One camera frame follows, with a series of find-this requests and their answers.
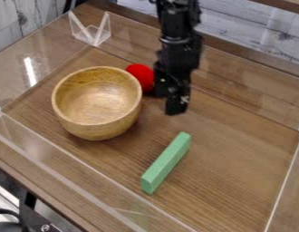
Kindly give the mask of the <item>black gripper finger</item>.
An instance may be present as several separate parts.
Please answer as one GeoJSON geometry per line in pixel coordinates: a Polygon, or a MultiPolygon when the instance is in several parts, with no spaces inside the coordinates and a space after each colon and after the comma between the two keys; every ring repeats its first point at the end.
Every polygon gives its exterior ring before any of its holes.
{"type": "Polygon", "coordinates": [[[167,103],[165,103],[165,114],[177,115],[185,113],[188,110],[189,103],[189,87],[168,89],[167,103]]]}
{"type": "Polygon", "coordinates": [[[168,81],[165,78],[160,76],[155,77],[153,92],[155,92],[155,96],[159,98],[168,96],[168,81]]]}

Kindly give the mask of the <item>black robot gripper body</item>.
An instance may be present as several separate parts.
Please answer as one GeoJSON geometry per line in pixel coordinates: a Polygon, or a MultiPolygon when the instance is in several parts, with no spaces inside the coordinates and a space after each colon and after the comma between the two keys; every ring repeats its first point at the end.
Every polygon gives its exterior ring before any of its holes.
{"type": "Polygon", "coordinates": [[[191,74],[200,67],[203,37],[191,33],[187,37],[160,37],[161,49],[153,64],[155,77],[168,81],[171,87],[185,88],[191,84],[191,74]]]}

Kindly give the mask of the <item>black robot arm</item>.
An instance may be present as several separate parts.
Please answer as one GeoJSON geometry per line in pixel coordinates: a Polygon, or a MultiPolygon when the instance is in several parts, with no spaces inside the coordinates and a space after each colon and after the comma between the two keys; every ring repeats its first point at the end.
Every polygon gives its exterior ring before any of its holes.
{"type": "Polygon", "coordinates": [[[191,75],[200,67],[203,37],[195,30],[201,22],[199,0],[149,0],[156,4],[161,26],[161,49],[157,51],[155,95],[165,98],[165,114],[188,110],[191,75]]]}

